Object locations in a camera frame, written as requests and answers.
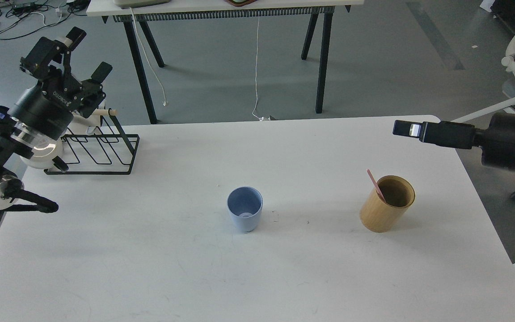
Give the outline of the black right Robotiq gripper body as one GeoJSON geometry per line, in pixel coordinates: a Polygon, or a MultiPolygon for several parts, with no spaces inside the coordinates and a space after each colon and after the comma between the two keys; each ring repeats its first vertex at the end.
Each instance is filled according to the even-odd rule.
{"type": "Polygon", "coordinates": [[[482,165],[515,172],[515,114],[494,114],[474,144],[482,150],[482,165]]]}

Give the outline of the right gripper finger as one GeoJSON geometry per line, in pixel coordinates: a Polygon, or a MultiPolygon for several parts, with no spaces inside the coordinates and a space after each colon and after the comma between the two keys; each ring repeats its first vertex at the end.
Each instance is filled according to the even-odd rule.
{"type": "Polygon", "coordinates": [[[417,123],[395,120],[393,126],[393,135],[414,137],[423,143],[457,149],[480,146],[484,132],[472,124],[445,121],[417,123]]]}

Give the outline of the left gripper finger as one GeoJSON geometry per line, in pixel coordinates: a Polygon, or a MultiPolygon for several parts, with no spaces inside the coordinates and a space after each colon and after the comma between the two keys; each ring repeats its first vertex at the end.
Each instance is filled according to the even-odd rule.
{"type": "Polygon", "coordinates": [[[71,74],[70,53],[86,35],[86,31],[73,27],[59,39],[41,37],[28,55],[21,57],[20,70],[37,79],[34,88],[41,88],[50,81],[58,81],[60,88],[82,88],[84,82],[71,74]]]}
{"type": "Polygon", "coordinates": [[[92,73],[90,79],[82,82],[80,101],[84,106],[98,106],[106,98],[103,82],[112,70],[112,65],[102,62],[92,73]]]}

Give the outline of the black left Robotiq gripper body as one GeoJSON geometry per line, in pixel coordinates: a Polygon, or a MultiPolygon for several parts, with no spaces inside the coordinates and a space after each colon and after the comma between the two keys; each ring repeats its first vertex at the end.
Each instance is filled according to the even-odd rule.
{"type": "Polygon", "coordinates": [[[76,111],[88,118],[106,98],[103,85],[93,79],[39,80],[27,89],[9,115],[19,122],[57,140],[74,119],[76,111]]]}

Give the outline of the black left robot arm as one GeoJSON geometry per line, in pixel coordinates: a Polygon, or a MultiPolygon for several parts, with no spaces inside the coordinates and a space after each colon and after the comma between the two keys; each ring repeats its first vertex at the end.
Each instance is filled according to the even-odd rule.
{"type": "Polygon", "coordinates": [[[106,97],[102,82],[112,65],[102,62],[90,79],[79,81],[71,72],[72,51],[86,36],[74,27],[65,37],[40,38],[20,70],[37,83],[12,108],[0,105],[0,223],[4,212],[56,212],[59,206],[26,191],[16,174],[6,169],[12,155],[30,159],[38,144],[58,140],[74,119],[74,112],[89,118],[106,97]]]}

